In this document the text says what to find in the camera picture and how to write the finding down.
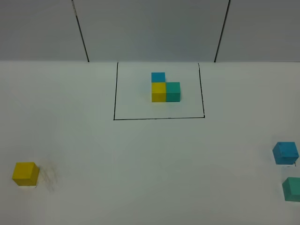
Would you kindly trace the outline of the yellow template block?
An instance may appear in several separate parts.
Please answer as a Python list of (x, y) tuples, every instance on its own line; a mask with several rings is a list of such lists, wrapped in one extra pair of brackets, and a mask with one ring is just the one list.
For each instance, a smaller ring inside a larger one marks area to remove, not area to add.
[(152, 102), (166, 102), (166, 82), (151, 83)]

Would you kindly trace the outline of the blue template block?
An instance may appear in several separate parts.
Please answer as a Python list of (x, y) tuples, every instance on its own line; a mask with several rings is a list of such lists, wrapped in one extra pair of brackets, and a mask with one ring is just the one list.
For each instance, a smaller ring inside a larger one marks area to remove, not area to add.
[(165, 72), (152, 72), (151, 73), (152, 83), (165, 83)]

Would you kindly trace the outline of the green template block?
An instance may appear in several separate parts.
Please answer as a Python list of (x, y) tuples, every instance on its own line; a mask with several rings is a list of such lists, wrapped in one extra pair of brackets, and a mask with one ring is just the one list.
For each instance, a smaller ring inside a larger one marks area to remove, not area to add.
[(166, 102), (179, 102), (181, 96), (179, 82), (166, 83)]

